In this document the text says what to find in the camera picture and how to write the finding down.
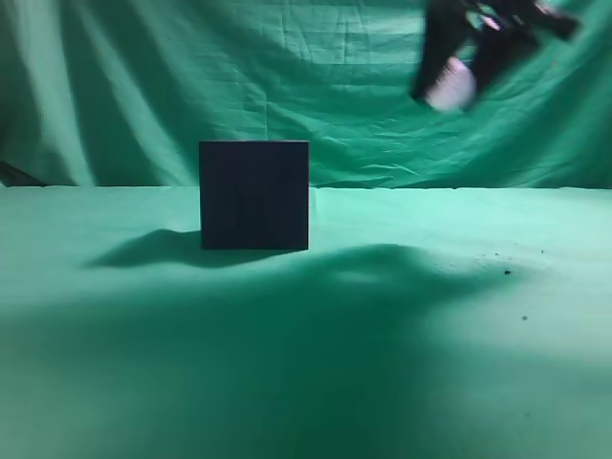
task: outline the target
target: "black cube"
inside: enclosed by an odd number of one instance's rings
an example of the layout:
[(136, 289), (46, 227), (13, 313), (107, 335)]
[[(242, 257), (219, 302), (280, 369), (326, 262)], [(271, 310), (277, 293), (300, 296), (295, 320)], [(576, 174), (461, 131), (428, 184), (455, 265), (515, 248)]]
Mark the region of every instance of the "black cube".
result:
[(203, 249), (308, 250), (309, 186), (308, 142), (200, 142)]

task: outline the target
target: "dark blue block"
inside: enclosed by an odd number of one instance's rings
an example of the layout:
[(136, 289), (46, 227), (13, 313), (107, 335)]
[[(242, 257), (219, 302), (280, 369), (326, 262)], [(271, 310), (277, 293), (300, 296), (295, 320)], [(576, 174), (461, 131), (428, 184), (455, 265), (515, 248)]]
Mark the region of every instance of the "dark blue block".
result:
[(307, 142), (200, 142), (203, 248), (307, 250), (309, 185)]

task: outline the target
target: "wrinkled fabric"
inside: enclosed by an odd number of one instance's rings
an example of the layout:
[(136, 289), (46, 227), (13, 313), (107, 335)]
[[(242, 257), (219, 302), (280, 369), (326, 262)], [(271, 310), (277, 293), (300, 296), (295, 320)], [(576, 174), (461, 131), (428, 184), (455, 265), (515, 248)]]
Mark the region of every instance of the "wrinkled fabric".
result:
[(308, 140), (313, 186), (612, 185), (612, 3), (464, 116), (412, 103), (405, 0), (5, 0), (0, 158), (55, 185), (193, 186), (200, 140)]

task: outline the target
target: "blurry robot arm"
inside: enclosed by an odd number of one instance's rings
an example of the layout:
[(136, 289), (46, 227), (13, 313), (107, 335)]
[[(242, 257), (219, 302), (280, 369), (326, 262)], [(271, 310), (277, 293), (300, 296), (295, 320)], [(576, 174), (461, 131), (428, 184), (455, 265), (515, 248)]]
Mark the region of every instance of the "blurry robot arm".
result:
[[(482, 19), (480, 28), (468, 14)], [(467, 109), (499, 76), (539, 47), (535, 31), (568, 41), (578, 19), (535, 0), (428, 0), (421, 62), (410, 96), (438, 110)], [(455, 57), (476, 45), (470, 64)]]

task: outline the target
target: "green cloth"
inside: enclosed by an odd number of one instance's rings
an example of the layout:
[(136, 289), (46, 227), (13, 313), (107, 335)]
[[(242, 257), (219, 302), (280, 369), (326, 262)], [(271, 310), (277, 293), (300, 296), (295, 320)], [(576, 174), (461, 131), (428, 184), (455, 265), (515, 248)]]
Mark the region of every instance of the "green cloth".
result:
[(0, 203), (2, 458), (611, 457), (612, 192), (315, 189), (278, 256), (197, 188)]
[(314, 186), (612, 186), (609, 0), (468, 115), (408, 100), (406, 0), (6, 0), (0, 152), (56, 185), (193, 186), (200, 140), (308, 140)]

